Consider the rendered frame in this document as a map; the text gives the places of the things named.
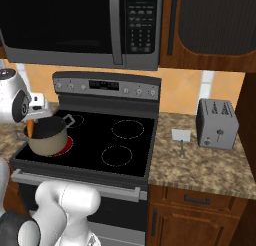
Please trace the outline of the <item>wooden base cabinet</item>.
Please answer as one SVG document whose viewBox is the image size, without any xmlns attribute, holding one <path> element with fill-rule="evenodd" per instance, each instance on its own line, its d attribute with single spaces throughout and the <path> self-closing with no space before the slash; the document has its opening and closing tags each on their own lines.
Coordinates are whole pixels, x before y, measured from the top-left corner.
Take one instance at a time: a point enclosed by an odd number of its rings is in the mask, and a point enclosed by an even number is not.
<svg viewBox="0 0 256 246">
<path fill-rule="evenodd" d="M 25 205 L 18 192 L 18 184 L 9 180 L 5 197 L 4 197 L 4 209 L 14 210 L 19 214 L 29 216 L 29 213 L 25 209 Z"/>
</svg>

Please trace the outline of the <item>beige pot with black rim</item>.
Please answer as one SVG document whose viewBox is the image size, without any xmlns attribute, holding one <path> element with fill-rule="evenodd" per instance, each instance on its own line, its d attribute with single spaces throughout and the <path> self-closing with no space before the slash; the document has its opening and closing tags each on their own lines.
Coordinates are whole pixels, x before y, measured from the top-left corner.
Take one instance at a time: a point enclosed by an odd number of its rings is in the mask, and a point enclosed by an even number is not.
<svg viewBox="0 0 256 246">
<path fill-rule="evenodd" d="M 75 124 L 75 119 L 70 115 L 64 118 L 52 116 L 41 118 L 34 124 L 33 134 L 27 135 L 27 128 L 15 130 L 17 141 L 28 143 L 33 153 L 40 156 L 52 156 L 61 152 L 68 142 L 67 129 Z"/>
</svg>

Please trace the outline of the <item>black and silver microwave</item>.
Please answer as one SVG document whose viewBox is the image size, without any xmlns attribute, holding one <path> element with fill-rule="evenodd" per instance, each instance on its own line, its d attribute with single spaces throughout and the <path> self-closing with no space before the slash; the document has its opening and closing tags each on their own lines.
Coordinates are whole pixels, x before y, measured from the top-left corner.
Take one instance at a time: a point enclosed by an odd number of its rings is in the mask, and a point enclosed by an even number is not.
<svg viewBox="0 0 256 246">
<path fill-rule="evenodd" d="M 109 0 L 0 0 L 10 62 L 155 70 L 162 0 L 119 0 L 122 65 L 112 56 Z"/>
</svg>

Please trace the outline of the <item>orange carrot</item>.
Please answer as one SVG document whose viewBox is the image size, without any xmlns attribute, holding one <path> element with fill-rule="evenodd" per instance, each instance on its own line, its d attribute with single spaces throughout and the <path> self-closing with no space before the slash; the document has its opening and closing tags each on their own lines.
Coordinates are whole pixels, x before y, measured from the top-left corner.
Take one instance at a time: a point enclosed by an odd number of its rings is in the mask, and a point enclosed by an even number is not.
<svg viewBox="0 0 256 246">
<path fill-rule="evenodd" d="M 34 132 L 34 120 L 27 120 L 26 127 L 27 127 L 27 136 L 28 138 L 31 138 Z"/>
</svg>

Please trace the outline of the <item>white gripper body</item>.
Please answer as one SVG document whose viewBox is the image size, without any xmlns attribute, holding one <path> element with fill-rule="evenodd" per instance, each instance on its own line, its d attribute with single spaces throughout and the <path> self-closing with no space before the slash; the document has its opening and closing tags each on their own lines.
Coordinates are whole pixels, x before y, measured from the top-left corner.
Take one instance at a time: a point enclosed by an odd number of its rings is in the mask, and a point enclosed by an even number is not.
<svg viewBox="0 0 256 246">
<path fill-rule="evenodd" d="M 34 106 L 29 108 L 27 114 L 28 120 L 38 120 L 41 118 L 47 118 L 53 116 L 57 112 L 58 104 L 54 102 L 48 102 L 43 107 Z"/>
</svg>

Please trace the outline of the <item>wooden cupboard door dark panel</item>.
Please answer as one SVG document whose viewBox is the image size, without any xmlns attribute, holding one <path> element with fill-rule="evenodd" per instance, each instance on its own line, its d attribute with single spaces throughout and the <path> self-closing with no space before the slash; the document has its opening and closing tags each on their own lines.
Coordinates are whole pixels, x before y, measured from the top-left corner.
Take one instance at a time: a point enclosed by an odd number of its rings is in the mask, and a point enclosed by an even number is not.
<svg viewBox="0 0 256 246">
<path fill-rule="evenodd" d="M 160 66 L 256 72 L 256 0 L 178 0 L 168 56 L 171 0 L 163 0 Z"/>
</svg>

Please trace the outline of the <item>silver toaster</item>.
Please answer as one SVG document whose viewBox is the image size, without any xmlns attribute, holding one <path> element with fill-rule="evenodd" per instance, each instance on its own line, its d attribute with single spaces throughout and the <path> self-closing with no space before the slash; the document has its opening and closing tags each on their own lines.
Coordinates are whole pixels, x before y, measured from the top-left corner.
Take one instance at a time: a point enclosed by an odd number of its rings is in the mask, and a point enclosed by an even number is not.
<svg viewBox="0 0 256 246">
<path fill-rule="evenodd" d="M 200 147 L 231 150 L 238 129 L 239 123 L 229 100 L 199 100 L 196 131 Z"/>
</svg>

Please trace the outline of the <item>wooden base cupboard door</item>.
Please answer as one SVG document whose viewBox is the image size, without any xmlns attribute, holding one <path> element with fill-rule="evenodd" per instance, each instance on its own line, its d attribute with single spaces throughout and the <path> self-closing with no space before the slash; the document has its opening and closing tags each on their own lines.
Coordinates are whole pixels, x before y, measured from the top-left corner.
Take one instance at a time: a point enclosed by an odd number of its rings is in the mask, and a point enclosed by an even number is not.
<svg viewBox="0 0 256 246">
<path fill-rule="evenodd" d="M 154 208 L 158 214 L 152 237 Z M 150 203 L 146 246 L 229 246 L 238 223 L 237 217 Z"/>
</svg>

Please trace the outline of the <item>dark wood tall cabinet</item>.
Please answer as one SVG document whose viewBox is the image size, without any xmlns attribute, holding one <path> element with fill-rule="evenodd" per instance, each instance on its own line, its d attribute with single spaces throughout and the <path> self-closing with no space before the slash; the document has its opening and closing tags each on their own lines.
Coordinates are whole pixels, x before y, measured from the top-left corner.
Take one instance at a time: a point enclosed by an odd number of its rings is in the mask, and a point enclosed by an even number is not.
<svg viewBox="0 0 256 246">
<path fill-rule="evenodd" d="M 256 181 L 256 73 L 246 73 L 235 109 L 243 145 Z M 256 200 L 249 200 L 230 246 L 256 246 Z"/>
</svg>

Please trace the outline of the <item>black glass-top stove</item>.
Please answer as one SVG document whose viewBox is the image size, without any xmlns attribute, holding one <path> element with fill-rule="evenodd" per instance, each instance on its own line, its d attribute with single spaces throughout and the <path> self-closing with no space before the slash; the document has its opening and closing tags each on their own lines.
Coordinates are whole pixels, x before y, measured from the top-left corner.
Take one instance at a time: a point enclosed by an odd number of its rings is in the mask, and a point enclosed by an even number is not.
<svg viewBox="0 0 256 246">
<path fill-rule="evenodd" d="M 70 114 L 66 150 L 52 157 L 34 154 L 23 145 L 11 158 L 13 170 L 148 192 L 149 169 L 156 134 L 161 80 L 138 75 L 62 71 L 53 74 L 59 106 L 56 116 Z M 136 90 L 142 89 L 142 95 Z M 38 209 L 38 186 L 18 183 L 25 209 Z M 88 218 L 102 246 L 145 246 L 147 200 L 124 201 L 103 197 Z"/>
</svg>

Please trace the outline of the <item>wooden drawer front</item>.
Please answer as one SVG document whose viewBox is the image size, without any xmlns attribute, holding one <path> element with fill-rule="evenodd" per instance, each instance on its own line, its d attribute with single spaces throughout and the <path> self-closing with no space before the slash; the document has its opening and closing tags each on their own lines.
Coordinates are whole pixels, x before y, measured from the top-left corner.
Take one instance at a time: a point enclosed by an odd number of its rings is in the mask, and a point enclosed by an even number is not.
<svg viewBox="0 0 256 246">
<path fill-rule="evenodd" d="M 224 213 L 241 217 L 248 203 L 247 199 L 234 196 L 192 191 L 166 187 L 165 200 L 172 204 L 191 206 L 193 208 L 207 209 L 208 211 Z"/>
</svg>

